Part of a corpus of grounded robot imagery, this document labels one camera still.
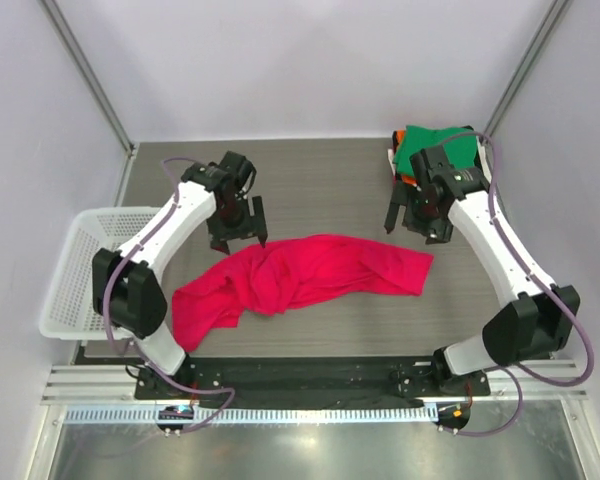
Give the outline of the pink t shirt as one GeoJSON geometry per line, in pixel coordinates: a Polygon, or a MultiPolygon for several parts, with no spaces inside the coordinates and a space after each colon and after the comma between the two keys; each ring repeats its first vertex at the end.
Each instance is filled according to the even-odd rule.
{"type": "Polygon", "coordinates": [[[175,290],[173,335],[192,352],[246,310],[274,316],[359,292],[419,296],[433,263],[430,253],[334,234],[252,245],[175,290]]]}

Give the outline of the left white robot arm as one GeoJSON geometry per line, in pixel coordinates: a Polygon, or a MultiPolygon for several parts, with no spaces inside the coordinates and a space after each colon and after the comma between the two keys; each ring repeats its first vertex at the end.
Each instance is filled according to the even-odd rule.
{"type": "Polygon", "coordinates": [[[185,397],[193,385],[187,353],[166,324],[164,271],[200,226],[211,249],[228,254],[233,240],[268,238],[263,201],[251,195],[257,170],[245,156],[229,151],[218,163],[188,162],[170,178],[173,194],[138,234],[115,250],[92,259],[93,309],[104,320],[109,340],[121,328],[130,333],[143,358],[158,372],[159,388],[170,398],[185,397]]]}

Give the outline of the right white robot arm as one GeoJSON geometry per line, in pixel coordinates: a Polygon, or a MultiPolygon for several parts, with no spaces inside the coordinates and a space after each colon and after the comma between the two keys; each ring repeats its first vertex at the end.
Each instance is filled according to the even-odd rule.
{"type": "Polygon", "coordinates": [[[396,179],[385,220],[442,244],[459,231],[485,269],[499,311],[474,336],[437,349],[433,388],[453,395],[467,376],[509,367],[562,350],[573,330],[580,296],[558,286],[531,257],[496,204],[494,188],[476,168],[448,170],[415,186],[396,179]]]}

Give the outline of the white folded t shirt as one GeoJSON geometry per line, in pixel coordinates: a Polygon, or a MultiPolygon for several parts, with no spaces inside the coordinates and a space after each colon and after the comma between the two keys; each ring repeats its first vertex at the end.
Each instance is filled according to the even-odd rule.
{"type": "MultiPolygon", "coordinates": [[[[490,166],[488,164],[488,159],[487,159],[487,151],[486,148],[484,146],[479,145],[477,147],[477,152],[478,152],[478,164],[479,167],[483,170],[487,172],[486,177],[488,179],[491,178],[491,173],[490,173],[490,166]]],[[[396,164],[394,162],[394,157],[395,157],[395,153],[393,151],[393,148],[388,148],[387,149],[387,160],[389,163],[389,168],[392,172],[393,175],[395,175],[397,173],[397,168],[396,168],[396,164]]]]}

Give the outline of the black folded t shirt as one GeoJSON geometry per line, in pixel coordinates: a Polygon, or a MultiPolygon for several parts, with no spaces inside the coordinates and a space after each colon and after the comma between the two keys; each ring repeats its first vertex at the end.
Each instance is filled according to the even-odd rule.
{"type": "MultiPolygon", "coordinates": [[[[435,146],[438,143],[463,132],[472,131],[470,125],[461,127],[446,127],[431,129],[417,125],[407,125],[392,133],[391,153],[389,161],[395,172],[411,175],[413,169],[410,157],[423,148],[435,146]]],[[[444,145],[449,161],[458,168],[482,167],[484,147],[473,136],[462,137],[444,145]]]]}

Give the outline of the orange folded t shirt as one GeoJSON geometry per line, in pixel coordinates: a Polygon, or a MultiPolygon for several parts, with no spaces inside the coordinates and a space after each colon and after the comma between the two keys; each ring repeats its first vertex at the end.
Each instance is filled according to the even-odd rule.
{"type": "Polygon", "coordinates": [[[394,156],[396,174],[404,183],[416,186],[417,182],[414,178],[410,158],[418,151],[419,138],[404,128],[396,133],[396,141],[394,156]]]}

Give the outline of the white plastic basket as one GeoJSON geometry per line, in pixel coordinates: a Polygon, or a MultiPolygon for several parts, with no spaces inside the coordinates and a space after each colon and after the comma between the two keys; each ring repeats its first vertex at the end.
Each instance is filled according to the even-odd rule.
{"type": "Polygon", "coordinates": [[[93,309],[92,259],[105,248],[116,250],[158,212],[156,207],[85,210],[73,220],[39,317],[40,333],[50,339],[101,341],[102,317],[93,309]]]}

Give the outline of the left aluminium corner post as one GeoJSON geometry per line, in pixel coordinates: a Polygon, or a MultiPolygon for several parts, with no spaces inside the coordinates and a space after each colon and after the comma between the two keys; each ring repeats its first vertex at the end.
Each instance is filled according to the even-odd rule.
{"type": "Polygon", "coordinates": [[[131,157],[135,151],[134,142],[122,125],[119,116],[115,112],[111,101],[81,47],[78,38],[62,12],[60,5],[55,0],[40,0],[38,1],[38,4],[47,16],[52,28],[67,51],[74,67],[86,84],[92,99],[95,101],[96,106],[112,130],[118,143],[121,145],[126,156],[131,157]]]}

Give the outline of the aluminium corner post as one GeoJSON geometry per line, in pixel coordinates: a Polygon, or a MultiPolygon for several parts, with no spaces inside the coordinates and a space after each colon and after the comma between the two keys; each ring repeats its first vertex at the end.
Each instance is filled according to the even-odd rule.
{"type": "Polygon", "coordinates": [[[126,156],[131,157],[135,151],[134,142],[122,125],[119,116],[115,112],[111,101],[81,47],[78,38],[62,12],[60,5],[55,0],[40,0],[38,1],[38,4],[47,16],[52,28],[67,51],[74,67],[86,84],[92,99],[95,101],[96,106],[112,130],[118,143],[121,145],[126,156]]]}
{"type": "Polygon", "coordinates": [[[552,36],[558,29],[572,4],[572,0],[553,0],[549,3],[546,13],[543,15],[539,26],[535,29],[531,40],[525,48],[522,57],[517,63],[513,74],[506,85],[506,88],[486,123],[485,133],[487,135],[493,136],[497,131],[499,125],[506,116],[507,111],[522,90],[525,82],[531,76],[544,50],[550,43],[552,36]]]}

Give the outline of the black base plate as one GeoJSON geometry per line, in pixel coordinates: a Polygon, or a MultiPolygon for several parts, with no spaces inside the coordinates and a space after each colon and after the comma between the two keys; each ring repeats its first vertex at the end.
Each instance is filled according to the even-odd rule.
{"type": "Polygon", "coordinates": [[[365,396],[404,398],[486,397],[486,374],[442,377],[430,356],[376,357],[187,357],[172,380],[192,389],[232,388],[235,401],[332,400],[365,396]]]}

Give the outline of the aluminium rail frame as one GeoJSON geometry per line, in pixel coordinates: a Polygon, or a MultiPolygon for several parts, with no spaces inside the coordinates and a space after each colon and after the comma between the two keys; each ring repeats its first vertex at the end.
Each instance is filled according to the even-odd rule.
{"type": "MultiPolygon", "coordinates": [[[[524,366],[539,375],[559,381],[568,381],[579,373],[576,364],[565,359],[528,361],[524,366]]],[[[492,397],[513,399],[516,396],[511,376],[518,380],[526,400],[588,397],[583,384],[571,387],[550,385],[518,367],[510,367],[507,372],[497,370],[485,375],[492,397]]],[[[122,365],[54,366],[46,381],[42,402],[44,404],[133,402],[135,390],[135,380],[128,376],[122,365]]]]}

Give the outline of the right aluminium corner post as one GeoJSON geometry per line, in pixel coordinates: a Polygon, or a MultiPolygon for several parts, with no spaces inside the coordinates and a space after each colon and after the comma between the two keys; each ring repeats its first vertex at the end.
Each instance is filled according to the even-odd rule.
{"type": "Polygon", "coordinates": [[[572,4],[572,0],[553,0],[549,3],[546,13],[543,15],[539,26],[535,29],[531,40],[525,48],[522,57],[517,63],[513,74],[506,85],[506,88],[486,123],[485,133],[487,135],[493,136],[497,131],[499,125],[506,116],[507,111],[522,90],[525,82],[531,76],[544,50],[550,43],[552,36],[558,29],[572,4]]]}

